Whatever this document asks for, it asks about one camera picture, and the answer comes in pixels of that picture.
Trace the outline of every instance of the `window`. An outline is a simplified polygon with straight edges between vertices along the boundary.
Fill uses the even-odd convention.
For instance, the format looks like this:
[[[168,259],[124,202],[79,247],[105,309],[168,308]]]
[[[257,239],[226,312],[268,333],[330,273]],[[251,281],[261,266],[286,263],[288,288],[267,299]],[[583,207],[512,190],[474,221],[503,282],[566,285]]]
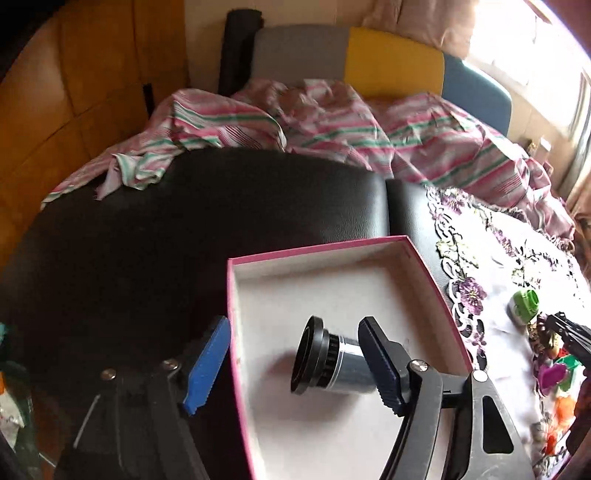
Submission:
[[[565,134],[583,92],[581,49],[522,0],[480,0],[468,61],[526,98]]]

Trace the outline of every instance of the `white box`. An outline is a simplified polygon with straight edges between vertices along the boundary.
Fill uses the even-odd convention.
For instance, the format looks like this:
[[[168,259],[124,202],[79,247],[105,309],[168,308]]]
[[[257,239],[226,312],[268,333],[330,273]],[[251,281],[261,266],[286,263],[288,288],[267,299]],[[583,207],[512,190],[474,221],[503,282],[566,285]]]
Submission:
[[[456,325],[406,236],[251,255],[228,261],[232,374],[242,437],[256,480],[378,479],[402,419],[372,394],[290,393],[311,315],[357,338],[376,318],[411,358],[440,372],[472,370]],[[429,478],[439,479],[452,412],[444,411]]]

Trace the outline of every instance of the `striped fabric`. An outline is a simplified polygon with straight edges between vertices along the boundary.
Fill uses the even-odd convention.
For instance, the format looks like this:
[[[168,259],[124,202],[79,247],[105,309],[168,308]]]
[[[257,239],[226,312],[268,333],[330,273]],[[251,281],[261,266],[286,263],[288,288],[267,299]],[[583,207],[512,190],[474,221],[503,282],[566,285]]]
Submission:
[[[246,147],[316,155],[437,187],[459,187],[524,210],[532,227],[572,239],[574,225],[550,194],[550,179],[525,151],[431,93],[365,102],[342,82],[306,80],[288,88],[252,80],[232,99],[179,90],[144,132],[108,148],[58,185],[50,202],[107,172],[102,199],[121,185],[160,181],[175,155],[205,147]]]

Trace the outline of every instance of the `silver bolt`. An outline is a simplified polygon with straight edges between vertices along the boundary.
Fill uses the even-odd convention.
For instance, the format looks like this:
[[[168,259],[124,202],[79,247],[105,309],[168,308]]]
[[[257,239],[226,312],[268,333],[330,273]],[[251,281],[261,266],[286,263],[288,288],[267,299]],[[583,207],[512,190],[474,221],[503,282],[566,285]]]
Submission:
[[[169,358],[168,360],[165,360],[164,362],[162,362],[162,368],[164,368],[168,372],[176,370],[178,368],[178,366],[179,366],[179,362],[175,358]]]
[[[424,372],[429,368],[427,362],[423,360],[412,360],[410,362],[410,368],[412,368],[415,372]]]
[[[105,382],[113,380],[117,376],[117,372],[114,368],[107,368],[100,373],[100,379]]]
[[[477,382],[486,382],[488,380],[488,375],[484,370],[474,370],[472,376]]]

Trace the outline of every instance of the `black lid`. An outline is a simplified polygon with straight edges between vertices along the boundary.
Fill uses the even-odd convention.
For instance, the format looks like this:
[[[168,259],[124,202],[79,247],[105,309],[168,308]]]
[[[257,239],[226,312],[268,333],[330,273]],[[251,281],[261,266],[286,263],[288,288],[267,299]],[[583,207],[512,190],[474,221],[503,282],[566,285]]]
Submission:
[[[301,395],[308,387],[315,387],[323,372],[329,350],[329,333],[320,317],[310,317],[291,373],[291,392]]]

